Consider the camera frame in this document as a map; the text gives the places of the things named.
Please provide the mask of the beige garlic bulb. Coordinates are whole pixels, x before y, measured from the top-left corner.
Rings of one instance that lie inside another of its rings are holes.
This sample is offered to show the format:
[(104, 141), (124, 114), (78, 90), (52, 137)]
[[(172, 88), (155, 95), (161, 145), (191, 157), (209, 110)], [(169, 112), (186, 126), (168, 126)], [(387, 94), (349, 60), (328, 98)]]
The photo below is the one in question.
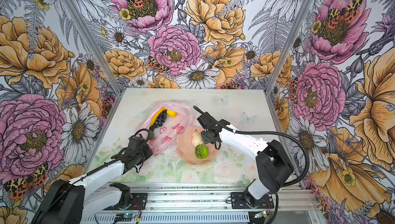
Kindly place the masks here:
[(192, 135), (191, 143), (194, 147), (203, 145), (204, 141), (203, 141), (202, 135), (199, 132), (194, 132)]

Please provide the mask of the pink scalloped bowl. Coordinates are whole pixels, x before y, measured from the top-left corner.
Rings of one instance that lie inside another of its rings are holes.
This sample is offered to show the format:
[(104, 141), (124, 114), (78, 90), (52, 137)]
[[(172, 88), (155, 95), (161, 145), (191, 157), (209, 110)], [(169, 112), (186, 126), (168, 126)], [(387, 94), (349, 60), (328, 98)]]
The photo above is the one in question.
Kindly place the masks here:
[(205, 144), (201, 127), (188, 126), (184, 133), (177, 137), (177, 154), (187, 165), (208, 165), (218, 154), (213, 144)]

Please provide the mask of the yellow banana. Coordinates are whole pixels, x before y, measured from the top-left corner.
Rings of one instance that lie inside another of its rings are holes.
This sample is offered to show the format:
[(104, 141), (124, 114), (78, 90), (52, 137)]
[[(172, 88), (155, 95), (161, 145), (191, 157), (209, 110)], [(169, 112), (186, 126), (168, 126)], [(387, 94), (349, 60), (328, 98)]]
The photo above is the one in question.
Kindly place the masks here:
[(163, 112), (163, 111), (167, 111), (167, 109), (165, 109), (165, 108), (161, 108), (159, 111), (157, 111), (155, 114), (154, 114), (154, 116), (152, 117), (152, 120), (151, 120), (151, 123), (150, 123), (150, 126), (152, 126), (153, 124), (154, 124), (154, 122), (156, 121), (156, 119), (157, 119), (157, 117)]

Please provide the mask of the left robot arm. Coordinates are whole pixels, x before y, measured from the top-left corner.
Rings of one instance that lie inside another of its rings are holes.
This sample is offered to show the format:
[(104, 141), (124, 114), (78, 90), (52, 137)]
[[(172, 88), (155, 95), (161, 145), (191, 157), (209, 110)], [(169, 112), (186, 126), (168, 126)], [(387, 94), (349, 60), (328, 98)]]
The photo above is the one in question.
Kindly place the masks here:
[(49, 188), (33, 217), (33, 224), (79, 224), (109, 208), (132, 204), (130, 187), (113, 179), (140, 167), (153, 152), (140, 132), (111, 161), (71, 180), (57, 180)]

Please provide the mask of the yellow lemon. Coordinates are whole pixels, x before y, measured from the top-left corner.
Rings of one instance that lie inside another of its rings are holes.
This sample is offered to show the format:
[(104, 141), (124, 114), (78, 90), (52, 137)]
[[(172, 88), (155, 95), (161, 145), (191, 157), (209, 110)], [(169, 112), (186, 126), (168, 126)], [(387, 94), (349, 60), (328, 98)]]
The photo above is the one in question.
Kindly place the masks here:
[(175, 111), (172, 111), (172, 110), (167, 109), (166, 114), (167, 114), (169, 117), (174, 118), (174, 117), (177, 116), (178, 113), (175, 112)]

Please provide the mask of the bright green bumpy fruit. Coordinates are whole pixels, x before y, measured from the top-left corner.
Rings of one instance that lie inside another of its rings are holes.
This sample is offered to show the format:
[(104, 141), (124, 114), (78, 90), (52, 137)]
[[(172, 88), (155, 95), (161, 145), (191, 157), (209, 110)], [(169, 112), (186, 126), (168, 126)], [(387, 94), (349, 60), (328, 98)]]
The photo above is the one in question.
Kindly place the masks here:
[(195, 148), (195, 156), (198, 159), (205, 159), (209, 155), (209, 150), (205, 145), (199, 145)]

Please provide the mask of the smooth green lime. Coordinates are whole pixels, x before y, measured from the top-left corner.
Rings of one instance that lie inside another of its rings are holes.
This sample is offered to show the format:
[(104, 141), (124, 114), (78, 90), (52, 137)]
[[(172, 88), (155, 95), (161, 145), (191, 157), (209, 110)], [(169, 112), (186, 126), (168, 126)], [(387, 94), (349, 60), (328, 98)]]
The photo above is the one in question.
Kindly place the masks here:
[(154, 131), (149, 130), (149, 137), (148, 137), (148, 140), (153, 140), (154, 138), (155, 138)]

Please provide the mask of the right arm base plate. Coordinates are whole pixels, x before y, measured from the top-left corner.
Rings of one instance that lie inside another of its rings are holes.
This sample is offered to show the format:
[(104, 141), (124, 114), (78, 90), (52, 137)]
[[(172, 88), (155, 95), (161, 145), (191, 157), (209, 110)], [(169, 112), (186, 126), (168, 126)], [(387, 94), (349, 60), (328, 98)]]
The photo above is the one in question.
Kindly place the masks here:
[(255, 199), (247, 192), (231, 192), (229, 201), (232, 209), (272, 209), (275, 207), (273, 198), (268, 194)]

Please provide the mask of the pink plastic bag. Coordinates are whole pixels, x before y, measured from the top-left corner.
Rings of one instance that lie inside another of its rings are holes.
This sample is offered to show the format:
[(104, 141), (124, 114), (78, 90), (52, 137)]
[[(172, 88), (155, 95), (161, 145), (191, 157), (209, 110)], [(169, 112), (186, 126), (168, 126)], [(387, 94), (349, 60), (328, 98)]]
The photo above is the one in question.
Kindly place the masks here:
[(166, 122), (161, 128), (154, 130), (155, 138), (148, 140), (153, 155), (141, 165), (138, 175), (146, 176), (153, 171), (155, 160), (166, 150), (172, 148), (176, 144), (176, 138), (182, 134), (188, 126), (192, 124), (193, 112), (186, 103), (180, 102), (164, 102), (156, 106), (143, 106), (142, 110), (134, 115), (136, 129), (148, 129), (154, 114), (161, 108), (169, 109), (177, 112), (177, 116), (167, 117)]

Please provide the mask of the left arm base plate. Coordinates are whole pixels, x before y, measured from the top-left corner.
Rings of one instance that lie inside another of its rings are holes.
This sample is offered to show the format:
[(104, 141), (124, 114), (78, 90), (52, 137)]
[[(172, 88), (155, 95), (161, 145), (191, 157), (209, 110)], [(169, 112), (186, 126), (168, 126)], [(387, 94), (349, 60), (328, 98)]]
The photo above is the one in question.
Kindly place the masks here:
[(121, 203), (105, 208), (105, 211), (137, 211), (137, 210), (145, 210), (147, 204), (147, 193), (131, 193), (131, 200), (126, 205), (122, 205)]

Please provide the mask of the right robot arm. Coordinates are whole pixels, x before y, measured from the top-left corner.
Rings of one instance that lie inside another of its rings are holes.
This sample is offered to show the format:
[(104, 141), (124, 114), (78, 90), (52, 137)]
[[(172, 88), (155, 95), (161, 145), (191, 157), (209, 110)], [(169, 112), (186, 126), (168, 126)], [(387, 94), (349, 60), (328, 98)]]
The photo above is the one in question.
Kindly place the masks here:
[(257, 135), (280, 135), (272, 131), (240, 131), (226, 120), (217, 121), (208, 112), (193, 107), (200, 116), (201, 136), (205, 144), (213, 144), (219, 150), (228, 144), (250, 156), (256, 162), (258, 178), (244, 191), (246, 204), (254, 208), (265, 195), (278, 193), (293, 174), (294, 167), (284, 147), (277, 140), (267, 142)]

